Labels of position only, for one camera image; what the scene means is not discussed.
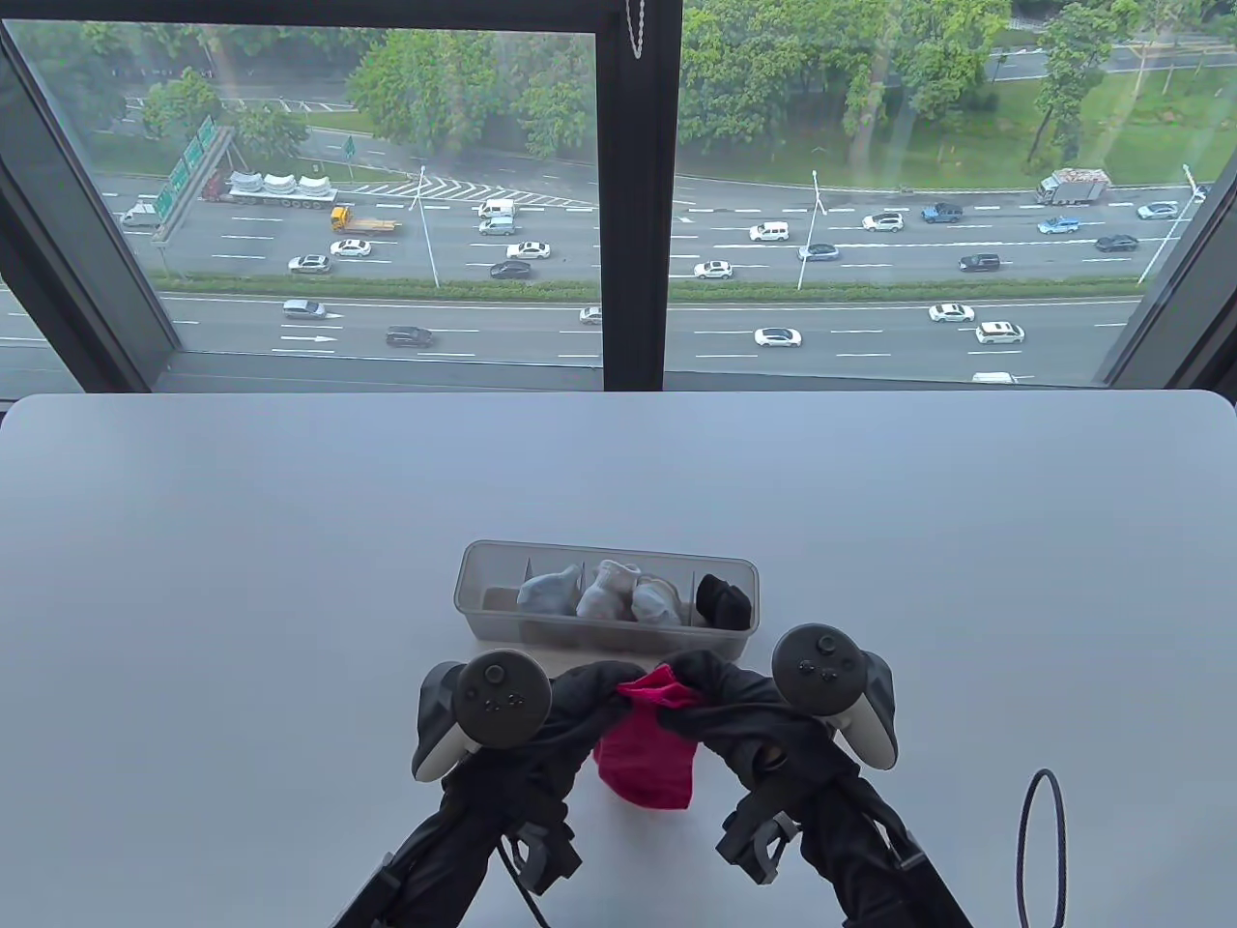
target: red cloth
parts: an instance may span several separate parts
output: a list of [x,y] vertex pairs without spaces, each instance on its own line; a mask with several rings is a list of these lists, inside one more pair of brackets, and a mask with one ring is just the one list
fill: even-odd
[[695,742],[657,724],[661,707],[683,709],[703,699],[674,679],[664,664],[618,692],[632,703],[628,715],[593,750],[602,782],[627,802],[646,809],[685,809],[691,803]]

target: road sign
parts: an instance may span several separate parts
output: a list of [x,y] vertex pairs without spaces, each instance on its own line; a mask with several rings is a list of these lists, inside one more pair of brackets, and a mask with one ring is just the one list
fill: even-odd
[[158,213],[160,219],[167,219],[172,212],[173,203],[176,203],[176,193],[172,192],[171,187],[165,184],[163,189],[155,198],[155,212]]
[[190,139],[189,147],[184,150],[184,163],[189,166],[190,171],[202,161],[202,142],[197,139]]
[[210,142],[215,140],[215,121],[207,116],[202,120],[202,129],[198,130],[198,141],[202,142],[203,148],[209,148]]
[[172,184],[172,189],[179,193],[184,189],[184,186],[189,183],[189,168],[186,167],[184,160],[176,162],[176,167],[172,168],[172,173],[168,174],[167,182]]

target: hedge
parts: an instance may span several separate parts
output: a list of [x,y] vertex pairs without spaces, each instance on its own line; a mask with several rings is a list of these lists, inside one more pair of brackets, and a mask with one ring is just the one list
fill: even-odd
[[[359,280],[355,277],[288,277],[150,272],[162,291],[179,293],[250,293],[281,297],[361,297],[371,299],[452,299],[495,303],[597,303],[600,287],[590,281],[433,281],[416,278]],[[899,302],[943,299],[999,299],[1138,296],[1136,277],[1081,277],[1074,280],[957,280],[920,283],[789,283],[756,281],[670,281],[670,302],[793,303]]]

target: blue suv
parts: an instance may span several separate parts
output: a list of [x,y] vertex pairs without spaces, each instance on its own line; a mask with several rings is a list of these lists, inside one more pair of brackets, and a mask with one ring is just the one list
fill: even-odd
[[1066,219],[1063,215],[1055,219],[1045,219],[1039,224],[1039,230],[1044,235],[1063,235],[1065,233],[1077,231],[1082,221],[1079,219]]
[[919,215],[925,223],[960,223],[962,220],[962,208],[952,203],[933,203]]

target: sock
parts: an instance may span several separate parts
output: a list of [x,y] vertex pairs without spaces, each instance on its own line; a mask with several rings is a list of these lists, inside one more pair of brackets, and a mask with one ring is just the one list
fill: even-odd
[[597,564],[596,579],[580,596],[575,614],[581,619],[631,621],[631,594],[636,589],[640,568],[602,561]]
[[674,584],[647,574],[636,580],[631,594],[631,614],[647,625],[684,625],[687,610]]
[[529,615],[575,615],[581,570],[579,564],[570,564],[562,573],[524,580],[516,594],[516,610]]
[[752,601],[747,594],[713,574],[705,574],[696,588],[696,611],[714,629],[747,631],[752,627]]
[[703,698],[674,679],[674,672],[666,664],[638,681],[620,683],[616,689],[632,700],[632,711],[593,750],[597,776],[633,806],[685,809],[691,804],[696,745],[663,729],[657,710],[699,705]]

